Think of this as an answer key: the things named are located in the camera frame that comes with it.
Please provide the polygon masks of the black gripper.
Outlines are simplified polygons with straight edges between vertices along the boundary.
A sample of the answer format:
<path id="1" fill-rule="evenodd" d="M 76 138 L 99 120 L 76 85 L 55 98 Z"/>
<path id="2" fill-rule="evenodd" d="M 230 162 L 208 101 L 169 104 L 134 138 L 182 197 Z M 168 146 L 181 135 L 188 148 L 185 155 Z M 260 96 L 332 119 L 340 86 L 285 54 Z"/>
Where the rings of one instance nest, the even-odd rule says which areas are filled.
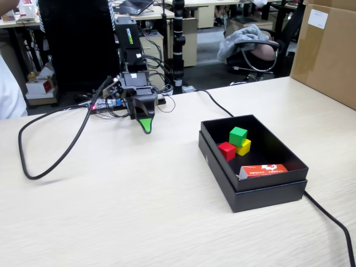
<path id="1" fill-rule="evenodd" d="M 133 97 L 130 103 L 131 119 L 139 123 L 145 134 L 150 134 L 158 95 L 149 85 L 146 74 L 146 72 L 123 73 L 122 97 Z"/>

